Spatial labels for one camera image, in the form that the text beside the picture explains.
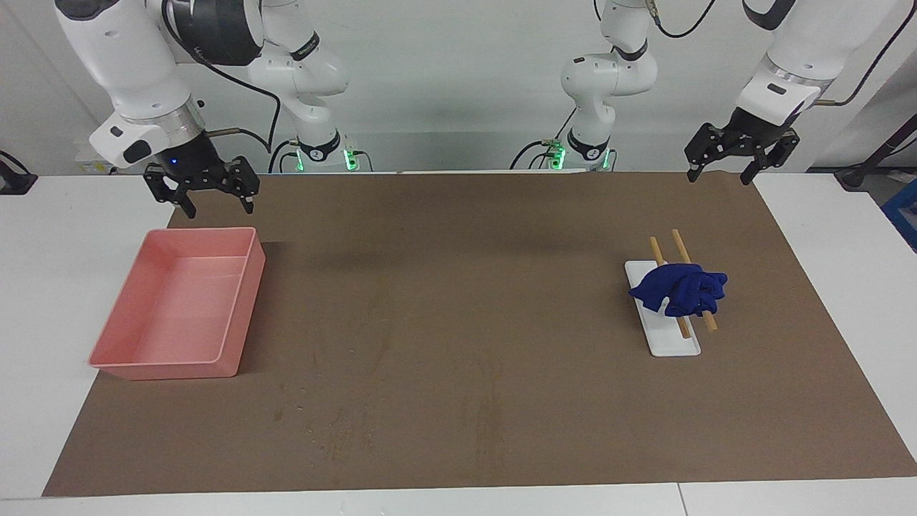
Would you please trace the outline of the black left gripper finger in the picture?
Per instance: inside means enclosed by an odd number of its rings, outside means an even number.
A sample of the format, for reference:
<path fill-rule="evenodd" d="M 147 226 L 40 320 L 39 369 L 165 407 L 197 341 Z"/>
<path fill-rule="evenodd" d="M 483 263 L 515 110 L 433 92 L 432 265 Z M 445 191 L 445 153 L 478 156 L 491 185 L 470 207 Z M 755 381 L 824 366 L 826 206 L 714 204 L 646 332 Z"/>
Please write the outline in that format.
<path fill-rule="evenodd" d="M 770 150 L 759 141 L 753 140 L 746 146 L 752 151 L 752 161 L 740 174 L 740 181 L 745 186 L 751 185 L 757 174 L 769 169 L 780 168 L 792 155 L 800 142 L 800 137 L 795 130 L 787 130 L 782 137 L 773 142 Z"/>
<path fill-rule="evenodd" d="M 688 180 L 691 183 L 696 182 L 709 163 L 729 156 L 727 151 L 737 141 L 738 132 L 735 130 L 717 128 L 711 123 L 702 124 L 684 148 L 684 155 L 688 161 Z"/>

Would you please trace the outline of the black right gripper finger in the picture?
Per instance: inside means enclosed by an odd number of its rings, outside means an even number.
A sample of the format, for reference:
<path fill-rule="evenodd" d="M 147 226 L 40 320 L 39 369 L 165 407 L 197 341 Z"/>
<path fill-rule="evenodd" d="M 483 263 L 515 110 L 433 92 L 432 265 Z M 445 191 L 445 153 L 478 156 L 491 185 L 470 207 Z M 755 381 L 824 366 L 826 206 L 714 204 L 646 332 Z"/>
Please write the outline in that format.
<path fill-rule="evenodd" d="M 187 219 L 195 219 L 197 214 L 196 206 L 188 196 L 186 187 L 179 185 L 170 187 L 166 179 L 170 178 L 165 173 L 164 167 L 157 163 L 150 163 L 146 166 L 146 183 L 154 199 L 158 203 L 173 204 L 181 209 Z"/>
<path fill-rule="evenodd" d="M 261 180 L 243 156 L 225 161 L 224 168 L 224 193 L 235 196 L 246 214 L 252 214 L 254 197 L 258 196 Z"/>

